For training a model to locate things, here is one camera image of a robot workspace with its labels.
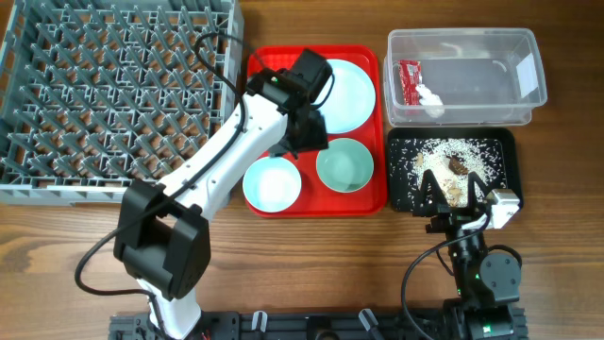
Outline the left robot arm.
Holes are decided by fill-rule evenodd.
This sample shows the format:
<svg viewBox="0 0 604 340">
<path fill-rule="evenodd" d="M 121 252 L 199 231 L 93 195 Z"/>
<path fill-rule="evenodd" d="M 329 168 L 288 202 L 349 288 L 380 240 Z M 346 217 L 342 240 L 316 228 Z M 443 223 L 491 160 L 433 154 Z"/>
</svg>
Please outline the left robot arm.
<svg viewBox="0 0 604 340">
<path fill-rule="evenodd" d="M 334 82 L 327 61 L 263 69 L 188 161 L 156 185 L 137 180 L 126 190 L 113 254 L 148 294 L 151 320 L 164 336 L 185 338 L 202 316 L 194 287 L 210 262 L 210 221 L 244 172 L 264 152 L 327 148 L 316 99 Z"/>
</svg>

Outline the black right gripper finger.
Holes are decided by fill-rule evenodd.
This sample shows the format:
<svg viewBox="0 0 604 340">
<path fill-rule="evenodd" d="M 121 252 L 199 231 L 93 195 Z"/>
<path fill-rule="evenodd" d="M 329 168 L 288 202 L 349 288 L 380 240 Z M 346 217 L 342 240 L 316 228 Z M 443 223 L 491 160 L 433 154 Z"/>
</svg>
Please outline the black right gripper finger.
<svg viewBox="0 0 604 340">
<path fill-rule="evenodd" d="M 412 213 L 414 216 L 431 217 L 447 212 L 448 202 L 445 194 L 433 172 L 426 170 L 422 176 Z"/>
<path fill-rule="evenodd" d="M 482 181 L 476 172 L 467 176 L 467 208 L 471 211 L 486 211 L 486 196 L 490 188 Z"/>
</svg>

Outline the mint green bowl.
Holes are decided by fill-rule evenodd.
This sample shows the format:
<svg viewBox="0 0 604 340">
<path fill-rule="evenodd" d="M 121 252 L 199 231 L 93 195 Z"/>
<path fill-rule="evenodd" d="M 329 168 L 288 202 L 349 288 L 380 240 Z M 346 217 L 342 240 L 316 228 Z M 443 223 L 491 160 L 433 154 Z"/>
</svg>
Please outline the mint green bowl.
<svg viewBox="0 0 604 340">
<path fill-rule="evenodd" d="M 374 175 L 374 159 L 361 142 L 338 138 L 328 143 L 316 158 L 316 172 L 331 191 L 350 194 L 365 187 Z"/>
</svg>

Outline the red snack wrapper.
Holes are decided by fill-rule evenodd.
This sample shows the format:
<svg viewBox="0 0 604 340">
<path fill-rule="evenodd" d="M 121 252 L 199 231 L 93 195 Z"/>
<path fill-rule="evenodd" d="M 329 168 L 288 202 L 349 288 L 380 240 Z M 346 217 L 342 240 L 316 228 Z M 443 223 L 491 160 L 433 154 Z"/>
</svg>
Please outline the red snack wrapper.
<svg viewBox="0 0 604 340">
<path fill-rule="evenodd" d="M 400 60 L 398 62 L 399 77 L 403 90 L 404 104 L 419 105 L 420 94 L 416 90 L 422 84 L 421 62 L 419 60 Z"/>
</svg>

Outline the brown food scraps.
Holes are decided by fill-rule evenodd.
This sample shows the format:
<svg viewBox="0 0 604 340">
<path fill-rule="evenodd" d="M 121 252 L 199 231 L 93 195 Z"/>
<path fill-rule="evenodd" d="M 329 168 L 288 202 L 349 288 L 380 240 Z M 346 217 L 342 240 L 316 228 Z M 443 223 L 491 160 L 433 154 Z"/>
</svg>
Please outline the brown food scraps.
<svg viewBox="0 0 604 340">
<path fill-rule="evenodd" d="M 426 170 L 433 172 L 449 206 L 460 208 L 467 205 L 469 169 L 461 159 L 443 152 L 419 153 L 413 167 L 413 173 L 417 176 L 417 187 L 420 187 Z"/>
</svg>

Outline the light blue plate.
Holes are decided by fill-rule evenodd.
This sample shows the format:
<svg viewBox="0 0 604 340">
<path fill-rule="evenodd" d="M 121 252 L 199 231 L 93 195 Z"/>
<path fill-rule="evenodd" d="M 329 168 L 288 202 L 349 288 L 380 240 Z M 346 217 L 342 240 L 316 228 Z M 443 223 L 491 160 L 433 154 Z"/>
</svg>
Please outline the light blue plate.
<svg viewBox="0 0 604 340">
<path fill-rule="evenodd" d="M 326 123 L 328 134 L 344 134 L 362 126 L 371 116 L 377 101 L 371 78 L 356 64 L 329 59 L 331 77 L 314 104 Z"/>
</svg>

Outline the white tissue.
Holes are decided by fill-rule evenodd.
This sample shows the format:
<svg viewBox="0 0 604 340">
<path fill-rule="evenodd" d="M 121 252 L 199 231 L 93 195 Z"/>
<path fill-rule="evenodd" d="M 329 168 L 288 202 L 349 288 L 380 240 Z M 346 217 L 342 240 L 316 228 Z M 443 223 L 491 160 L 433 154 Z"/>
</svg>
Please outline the white tissue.
<svg viewBox="0 0 604 340">
<path fill-rule="evenodd" d="M 419 103 L 422 106 L 428 106 L 425 112 L 432 118 L 439 118 L 445 110 L 442 109 L 443 101 L 439 95 L 433 93 L 426 85 L 419 84 L 415 87 L 415 90 L 419 94 Z"/>
</svg>

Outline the light blue bowl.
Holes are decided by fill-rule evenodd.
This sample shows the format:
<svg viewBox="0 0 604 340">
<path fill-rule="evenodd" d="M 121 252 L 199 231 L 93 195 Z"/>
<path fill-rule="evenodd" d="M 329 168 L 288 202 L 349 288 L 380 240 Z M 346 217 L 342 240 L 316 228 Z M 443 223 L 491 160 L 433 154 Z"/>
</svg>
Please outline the light blue bowl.
<svg viewBox="0 0 604 340">
<path fill-rule="evenodd" d="M 243 176 L 243 193 L 248 203 L 265 213 L 278 213 L 292 206 L 301 193 L 297 168 L 283 158 L 264 157 L 255 161 Z"/>
</svg>

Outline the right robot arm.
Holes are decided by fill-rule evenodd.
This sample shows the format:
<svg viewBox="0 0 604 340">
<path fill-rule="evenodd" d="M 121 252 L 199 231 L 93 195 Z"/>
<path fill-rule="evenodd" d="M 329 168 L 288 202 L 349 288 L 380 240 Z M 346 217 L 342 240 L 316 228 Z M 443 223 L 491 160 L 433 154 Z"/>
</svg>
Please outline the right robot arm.
<svg viewBox="0 0 604 340">
<path fill-rule="evenodd" d="M 421 216 L 430 218 L 428 233 L 445 235 L 451 275 L 458 297 L 443 304 L 438 339 L 527 339 L 525 311 L 520 299 L 522 259 L 509 246 L 487 246 L 486 230 L 499 230 L 520 208 L 511 189 L 489 189 L 476 173 L 468 175 L 467 205 L 448 204 L 432 171 L 424 172 Z"/>
</svg>

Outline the white rice pile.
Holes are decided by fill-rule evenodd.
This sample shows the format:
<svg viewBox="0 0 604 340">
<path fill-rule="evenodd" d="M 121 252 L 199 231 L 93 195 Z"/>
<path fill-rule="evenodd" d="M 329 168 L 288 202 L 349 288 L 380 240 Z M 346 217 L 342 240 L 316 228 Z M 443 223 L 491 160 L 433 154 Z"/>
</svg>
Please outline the white rice pile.
<svg viewBox="0 0 604 340">
<path fill-rule="evenodd" d="M 508 186 L 502 144 L 494 139 L 395 138 L 388 142 L 388 151 L 390 199 L 398 212 L 413 210 L 427 171 L 455 208 L 468 204 L 472 172 L 490 190 Z"/>
</svg>

